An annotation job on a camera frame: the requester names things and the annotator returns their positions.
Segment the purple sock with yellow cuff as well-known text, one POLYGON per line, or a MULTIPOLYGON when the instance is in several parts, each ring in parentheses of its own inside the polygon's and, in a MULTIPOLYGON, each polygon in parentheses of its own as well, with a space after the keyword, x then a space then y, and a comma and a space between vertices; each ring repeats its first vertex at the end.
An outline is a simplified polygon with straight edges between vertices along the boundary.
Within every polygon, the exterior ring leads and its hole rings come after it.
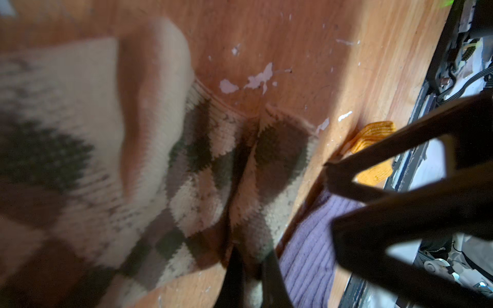
MULTIPOLYGON (((366 125, 342 150, 344 157, 391 136, 392 121, 366 125)), ((392 159, 362 171, 356 183, 375 187, 393 173, 392 159)), ((286 291, 294 307, 327 307, 336 274, 336 259, 330 234, 333 219, 358 209, 354 200, 331 194, 322 188, 297 224, 279 261, 286 291)))

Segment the beige brown argyle sock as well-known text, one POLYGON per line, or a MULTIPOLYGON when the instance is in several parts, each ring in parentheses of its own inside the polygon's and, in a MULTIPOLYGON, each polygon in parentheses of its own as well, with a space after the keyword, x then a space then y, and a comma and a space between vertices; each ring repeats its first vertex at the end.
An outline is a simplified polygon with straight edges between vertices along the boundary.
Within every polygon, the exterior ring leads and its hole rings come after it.
POLYGON ((128 307, 215 264, 217 307, 291 307, 276 245, 317 145, 195 78, 168 19, 1 56, 1 306, 128 307))

